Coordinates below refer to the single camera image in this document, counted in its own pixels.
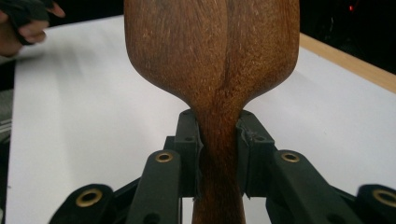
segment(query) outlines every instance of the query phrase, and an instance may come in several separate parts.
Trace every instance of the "black clamp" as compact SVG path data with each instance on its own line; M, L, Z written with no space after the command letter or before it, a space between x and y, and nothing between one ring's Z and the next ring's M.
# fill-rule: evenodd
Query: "black clamp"
M396 223L396 190L365 185L354 197L330 186L302 154L277 150L253 114L243 111L237 130L241 194L265 197L273 224ZM181 223L181 198L196 194L200 148L194 115L184 111L176 136L149 156L140 179L114 193L98 185L78 189L50 223Z

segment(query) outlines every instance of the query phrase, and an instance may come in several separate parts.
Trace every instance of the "finger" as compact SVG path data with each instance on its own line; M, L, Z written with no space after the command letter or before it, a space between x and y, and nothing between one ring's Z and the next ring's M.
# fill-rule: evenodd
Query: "finger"
M40 34L37 35L31 35L25 38L25 40L31 44L43 42L45 39L46 39L46 33L44 32L41 32Z
M53 3L53 8L48 8L47 11L60 18L66 16L64 10L55 2Z
M20 34L28 38L30 36L40 35L43 30L49 26L47 21L32 21L19 29Z
M8 20L8 15L0 10L0 23L6 22Z

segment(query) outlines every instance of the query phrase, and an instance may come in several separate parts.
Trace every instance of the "hand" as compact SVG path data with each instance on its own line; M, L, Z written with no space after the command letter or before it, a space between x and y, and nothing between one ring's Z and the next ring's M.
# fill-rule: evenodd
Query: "hand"
M64 17L64 11L58 4L53 3L54 7L48 9L48 12L57 17ZM39 43L44 41L46 34L44 29L49 26L47 21L31 21L22 26L18 31L29 43ZM17 39L11 23L8 21L8 15L0 10L0 55L13 56L22 48L22 44Z

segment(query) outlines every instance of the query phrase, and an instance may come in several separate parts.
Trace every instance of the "white table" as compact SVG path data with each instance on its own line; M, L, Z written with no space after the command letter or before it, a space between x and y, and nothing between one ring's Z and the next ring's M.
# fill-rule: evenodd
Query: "white table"
M132 68L123 17L49 29L17 65L7 223L47 223L75 189L135 180L187 108ZM290 78L246 110L330 184L352 194L369 183L396 189L396 94L300 48ZM247 223L269 223L264 199L245 207Z

